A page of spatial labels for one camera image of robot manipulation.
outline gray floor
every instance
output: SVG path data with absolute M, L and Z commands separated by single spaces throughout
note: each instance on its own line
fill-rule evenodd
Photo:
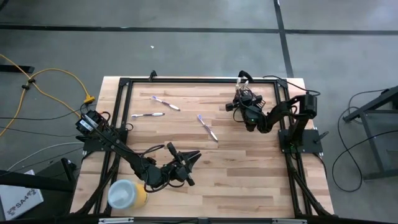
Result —
M 394 0 L 280 0 L 287 29 L 398 29 L 398 2 Z M 206 1 L 61 1 L 12 0 L 0 12 L 0 22 L 136 26 L 136 27 L 219 27 L 277 28 L 272 0 Z M 398 36 L 288 35 L 295 77 L 304 78 L 307 88 L 319 90 L 320 131 L 330 131 L 323 140 L 324 160 L 331 165 L 343 150 L 336 122 L 350 96 L 366 90 L 397 85 Z M 0 53 L 18 64 L 36 70 L 63 68 L 77 74 L 92 95 L 98 96 L 105 75 L 236 76 L 246 70 L 255 77 L 286 77 L 279 34 L 207 34 L 150 32 L 43 32 L 0 30 Z M 77 82 L 56 72 L 42 74 L 39 86 L 78 108 L 84 93 Z M 25 82 L 21 74 L 0 75 L 0 115 L 12 116 Z M 377 96 L 355 99 L 361 105 Z M 29 90 L 20 117 L 46 118 L 69 112 L 64 106 Z M 74 134 L 77 117 L 54 121 L 18 120 L 12 128 L 53 134 Z M 347 145 L 366 135 L 357 124 L 342 124 Z M 8 131 L 0 139 L 0 168 L 45 146 L 75 141 Z M 29 165 L 78 146 L 54 148 L 26 161 Z M 364 173 L 377 171 L 368 144 L 353 151 Z M 80 164 L 81 154 L 68 158 Z M 37 172 L 47 163 L 33 166 Z M 337 181 L 346 188 L 358 183 L 358 171 L 345 157 L 336 167 Z M 341 217 L 398 222 L 398 178 L 364 182 L 355 193 L 337 189 L 329 178 L 335 213 Z

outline white cable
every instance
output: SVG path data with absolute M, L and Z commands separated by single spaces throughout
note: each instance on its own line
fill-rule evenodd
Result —
M 41 152 L 41 151 L 44 151 L 44 150 L 46 150 L 46 149 L 51 149 L 51 148 L 53 148 L 53 147 L 65 146 L 65 145 L 70 145 L 70 144 L 84 144 L 84 143 L 83 143 L 83 142 L 66 142 L 66 143 L 61 143 L 61 144 L 56 144 L 56 145 L 53 145 L 53 146 L 45 147 L 45 148 L 43 148 L 43 149 L 41 149 L 41 150 L 39 150 L 39 151 L 37 151 L 37 152 L 35 152 L 35 153 L 33 153 L 33 154 L 27 156 L 27 157 L 25 157 L 24 159 L 21 159 L 20 161 L 16 162 L 14 165 L 12 165 L 10 168 L 8 168 L 7 171 L 10 171 L 14 166 L 20 164 L 21 162 L 23 162 L 23 161 L 29 159 L 30 157 L 36 155 L 37 153 L 39 153 L 39 152 Z

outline concrete floor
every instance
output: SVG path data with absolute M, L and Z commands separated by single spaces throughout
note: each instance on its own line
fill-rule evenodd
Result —
M 280 0 L 286 29 L 397 30 L 398 2 L 394 0 Z M 0 22 L 135 26 L 270 28 L 277 22 L 272 0 L 12 0 L 0 12 Z M 331 165 L 343 150 L 336 122 L 349 98 L 360 91 L 397 85 L 398 36 L 287 35 L 294 76 L 307 88 L 319 90 L 315 125 L 329 131 L 323 139 L 324 160 Z M 209 34 L 159 32 L 46 32 L 0 30 L 0 53 L 36 70 L 62 68 L 77 74 L 90 94 L 98 96 L 103 76 L 159 75 L 236 76 L 246 70 L 255 77 L 286 77 L 279 34 Z M 79 108 L 84 99 L 77 82 L 49 72 L 37 83 L 46 92 Z M 25 76 L 0 74 L 0 115 L 12 116 Z M 361 105 L 375 94 L 361 95 Z M 20 117 L 48 118 L 69 111 L 36 90 L 29 90 Z M 54 121 L 18 120 L 12 128 L 53 134 L 74 134 L 77 117 Z M 366 138 L 357 124 L 341 125 L 347 145 Z M 73 138 L 55 138 L 8 131 L 0 138 L 0 168 L 43 147 Z M 77 146 L 59 147 L 26 161 L 28 165 Z M 377 171 L 368 144 L 353 151 L 364 173 Z M 81 154 L 68 158 L 80 166 Z M 47 163 L 33 166 L 37 172 Z M 345 157 L 336 167 L 337 181 L 346 188 L 358 183 L 358 171 Z M 328 180 L 335 213 L 341 217 L 398 222 L 398 178 L 364 182 L 355 193 L 337 189 Z

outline yellow cable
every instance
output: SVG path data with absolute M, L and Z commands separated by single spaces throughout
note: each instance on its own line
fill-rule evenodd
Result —
M 21 68 L 20 68 L 17 64 L 15 64 L 12 60 L 8 59 L 6 56 L 4 56 L 4 55 L 2 55 L 2 54 L 0 54 L 0 56 L 1 56 L 2 58 L 6 59 L 6 60 L 7 60 L 8 62 L 10 62 L 11 64 L 13 64 L 15 67 L 17 67 L 28 79 L 34 78 L 36 75 L 38 75 L 38 74 L 40 74 L 40 73 L 42 73 L 42 72 L 49 71 L 49 70 L 60 71 L 60 72 L 66 73 L 66 74 L 68 74 L 68 75 L 71 75 L 72 77 L 74 77 L 74 78 L 81 84 L 81 86 L 83 87 L 83 89 L 84 89 L 84 91 L 85 91 L 85 93 L 86 93 L 86 99 L 85 99 L 84 102 L 85 102 L 85 103 L 91 103 L 92 101 L 95 100 L 93 96 L 90 96 L 90 94 L 88 94 L 86 87 L 85 87 L 84 84 L 79 80 L 79 78 L 78 78 L 76 75 L 74 75 L 74 74 L 72 74 L 72 73 L 70 73 L 70 72 L 67 72 L 67 71 L 64 71 L 64 70 L 61 70 L 61 69 L 57 69 L 57 68 L 48 68 L 48 69 L 45 69 L 45 70 L 36 72 L 35 74 L 33 74 L 33 75 L 30 77 L 28 74 L 26 74 L 25 71 L 23 71 L 23 69 L 21 69 Z M 54 97 L 54 96 L 52 96 L 52 95 L 49 95 L 49 94 L 43 92 L 35 83 L 33 83 L 33 85 L 36 87 L 36 89 L 37 89 L 41 94 L 43 94 L 43 95 L 45 95 L 45 96 L 47 96 L 47 97 L 49 97 L 49 98 L 51 98 L 51 99 L 53 99 L 53 100 L 55 100 L 55 101 L 61 103 L 61 104 L 63 104 L 63 105 L 66 106 L 68 109 L 70 109 L 71 111 L 73 111 L 73 112 L 80 118 L 80 114 L 78 114 L 73 108 L 71 108 L 71 107 L 70 107 L 69 105 L 67 105 L 65 102 L 63 102 L 62 100 L 59 100 L 58 98 L 56 98 L 56 97 Z M 17 109 L 17 111 L 16 111 L 16 113 L 15 113 L 13 119 L 7 124 L 6 128 L 0 133 L 0 137 L 6 132 L 7 128 L 14 122 L 15 118 L 18 116 L 18 114 L 19 114 L 19 112 L 20 112 L 20 110 L 21 110 L 21 107 L 22 107 L 22 102 L 24 101 L 25 93 L 26 93 L 26 90 L 23 89 L 21 98 L 20 98 L 20 100 L 19 100 L 18 109 Z

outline wooden table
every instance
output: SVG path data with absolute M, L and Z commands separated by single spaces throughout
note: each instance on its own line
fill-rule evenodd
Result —
M 97 111 L 112 112 L 120 77 L 104 77 L 97 101 Z M 290 82 L 304 87 L 301 78 Z M 275 102 L 274 88 L 267 84 L 250 84 L 250 89 L 266 101 L 264 112 Z M 128 118 L 134 125 L 129 132 L 127 145 L 137 152 L 156 145 L 173 142 L 178 151 L 201 150 L 202 157 L 195 164 L 193 187 L 179 189 L 167 187 L 150 194 L 147 205 L 138 210 L 115 210 L 112 216 L 134 217 L 293 217 L 285 157 L 280 152 L 277 131 L 279 125 L 267 134 L 257 130 L 246 131 L 243 123 L 232 119 L 225 104 L 234 96 L 233 84 L 224 83 L 135 83 L 132 89 L 129 114 L 164 112 L 161 117 Z M 289 85 L 290 97 L 304 91 Z M 162 103 L 151 100 L 158 96 L 180 107 L 174 111 Z M 122 110 L 118 115 L 120 123 Z M 219 139 L 214 142 L 197 120 L 204 122 Z M 313 128 L 309 122 L 307 128 Z M 148 154 L 162 165 L 172 156 L 168 150 Z M 93 193 L 100 179 L 103 152 L 94 152 L 83 161 L 72 210 L 78 210 Z M 321 162 L 312 154 L 303 154 L 307 184 L 318 201 L 333 213 L 328 184 Z M 141 182 L 129 164 L 121 160 L 118 179 Z M 102 209 L 106 205 L 104 191 Z M 300 208 L 304 211 L 301 191 L 298 191 Z

